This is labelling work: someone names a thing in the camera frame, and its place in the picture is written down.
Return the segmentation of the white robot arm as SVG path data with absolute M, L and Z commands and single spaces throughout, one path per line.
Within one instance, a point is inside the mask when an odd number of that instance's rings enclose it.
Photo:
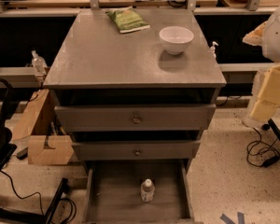
M 264 73 L 249 114 L 253 120 L 266 121 L 280 107 L 280 6 L 268 20 L 246 34 L 243 42 L 251 46 L 260 46 L 262 55 L 273 62 Z

